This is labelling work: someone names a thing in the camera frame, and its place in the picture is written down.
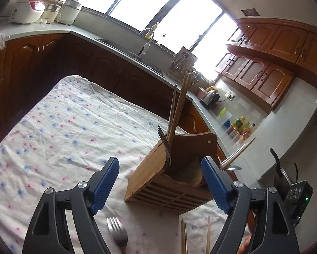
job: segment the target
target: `metal screw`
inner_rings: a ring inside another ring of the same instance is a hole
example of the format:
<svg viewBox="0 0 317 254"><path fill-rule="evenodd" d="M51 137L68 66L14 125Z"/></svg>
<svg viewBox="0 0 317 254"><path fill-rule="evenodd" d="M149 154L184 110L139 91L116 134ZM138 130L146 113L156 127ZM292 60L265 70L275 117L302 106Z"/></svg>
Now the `metal screw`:
<svg viewBox="0 0 317 254"><path fill-rule="evenodd" d="M234 181L234 186L237 187L237 188L242 188L244 185L243 182L240 182L240 181Z"/></svg>
<svg viewBox="0 0 317 254"><path fill-rule="evenodd" d="M269 187L268 190L273 194L277 192L277 189L273 186Z"/></svg>
<svg viewBox="0 0 317 254"><path fill-rule="evenodd" d="M49 194L51 194L52 192L54 191L54 189L52 189L52 188L47 188L44 192L47 194L47 195L49 195Z"/></svg>
<svg viewBox="0 0 317 254"><path fill-rule="evenodd" d="M85 182L85 181L81 181L77 186L78 186L78 188L85 188L85 187L87 187L87 183Z"/></svg>

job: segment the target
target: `faucet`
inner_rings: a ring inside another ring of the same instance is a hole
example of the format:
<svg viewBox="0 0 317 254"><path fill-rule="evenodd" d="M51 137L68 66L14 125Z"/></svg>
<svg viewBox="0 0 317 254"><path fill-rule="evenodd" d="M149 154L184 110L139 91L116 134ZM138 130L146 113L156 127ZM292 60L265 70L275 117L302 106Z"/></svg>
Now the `faucet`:
<svg viewBox="0 0 317 254"><path fill-rule="evenodd" d="M149 49L150 47L150 43L152 42L152 40L154 39L154 30L151 28L145 28L144 30L142 30L139 34L142 34L143 32L150 30L153 33L153 36L149 39L149 41L147 43L144 44L143 48L141 49L141 51L138 53L138 56L135 57L135 59L138 58L142 58L143 55L145 54L145 52Z"/></svg>

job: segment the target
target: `fork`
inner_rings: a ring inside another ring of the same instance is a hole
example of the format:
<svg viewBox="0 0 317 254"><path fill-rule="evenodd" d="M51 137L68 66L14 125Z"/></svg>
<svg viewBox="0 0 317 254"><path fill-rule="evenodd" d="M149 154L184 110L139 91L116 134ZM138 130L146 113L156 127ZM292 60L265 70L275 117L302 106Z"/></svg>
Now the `fork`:
<svg viewBox="0 0 317 254"><path fill-rule="evenodd" d="M116 245L121 249L122 254L126 254L126 247L128 243L126 229L116 217L107 218L107 225L110 235L114 239Z"/></svg>

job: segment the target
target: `floral tablecloth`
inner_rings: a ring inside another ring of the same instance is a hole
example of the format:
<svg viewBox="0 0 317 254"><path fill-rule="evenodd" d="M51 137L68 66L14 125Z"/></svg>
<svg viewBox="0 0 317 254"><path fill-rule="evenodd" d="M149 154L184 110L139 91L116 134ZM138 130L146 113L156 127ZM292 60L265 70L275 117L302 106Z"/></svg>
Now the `floral tablecloth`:
<svg viewBox="0 0 317 254"><path fill-rule="evenodd" d="M180 253L182 218L189 254L204 253L208 215L212 246L226 220L214 201L177 216L123 200L129 176L159 140L158 124L167 129L166 120L80 76L62 79L0 144L0 236L12 252L22 252L47 187L71 189L100 171L111 156L118 158L120 172L95 215L111 253L120 250L107 230L109 216L119 217L128 230L129 254ZM70 211L67 217L75 252L82 253Z"/></svg>

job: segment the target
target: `human hand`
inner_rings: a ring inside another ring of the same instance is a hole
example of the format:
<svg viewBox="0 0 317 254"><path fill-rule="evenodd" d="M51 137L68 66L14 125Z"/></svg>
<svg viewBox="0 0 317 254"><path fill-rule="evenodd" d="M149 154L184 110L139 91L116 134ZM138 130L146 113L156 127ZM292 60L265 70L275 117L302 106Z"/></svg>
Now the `human hand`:
<svg viewBox="0 0 317 254"><path fill-rule="evenodd" d="M237 254L245 254L245 252L248 250L250 239L251 239L251 235L245 238L244 242L241 244L241 246L237 250Z"/></svg>

